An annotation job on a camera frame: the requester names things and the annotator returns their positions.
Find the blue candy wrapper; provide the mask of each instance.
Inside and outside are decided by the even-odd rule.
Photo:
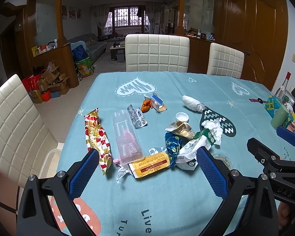
[[[165,134],[165,143],[168,150],[170,168],[172,168],[176,165],[177,154],[182,147],[182,138],[173,133],[167,132]]]

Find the sofa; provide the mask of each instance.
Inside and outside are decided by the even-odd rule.
[[[68,40],[68,42],[71,43],[71,50],[82,44],[87,55],[91,56],[92,64],[105,52],[107,46],[107,42],[98,41],[95,34],[77,36]]]

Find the dark green heart pattern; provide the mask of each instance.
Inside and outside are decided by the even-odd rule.
[[[203,126],[201,125],[204,121],[213,121],[215,119],[219,119],[221,127],[223,129],[223,134],[229,137],[236,136],[236,128],[234,124],[225,116],[211,110],[208,107],[205,107],[205,110],[202,112],[202,117],[200,120],[200,130],[203,130]]]

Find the blue gripper pad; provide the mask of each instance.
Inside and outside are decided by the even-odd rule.
[[[99,154],[97,150],[92,152],[86,161],[80,166],[79,170],[69,182],[69,197],[71,200],[79,198],[82,195],[87,183],[93,175],[99,163]]]
[[[290,143],[292,146],[295,146],[295,134],[282,126],[277,128],[277,135],[280,138],[283,138],[286,142]]]
[[[202,147],[197,150],[197,162],[200,165],[215,195],[225,199],[228,194],[227,180]]]

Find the clear plastic container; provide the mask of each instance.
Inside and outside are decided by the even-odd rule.
[[[115,112],[112,118],[120,156],[120,164],[125,165],[144,158],[141,146],[136,140],[132,122],[127,110]]]

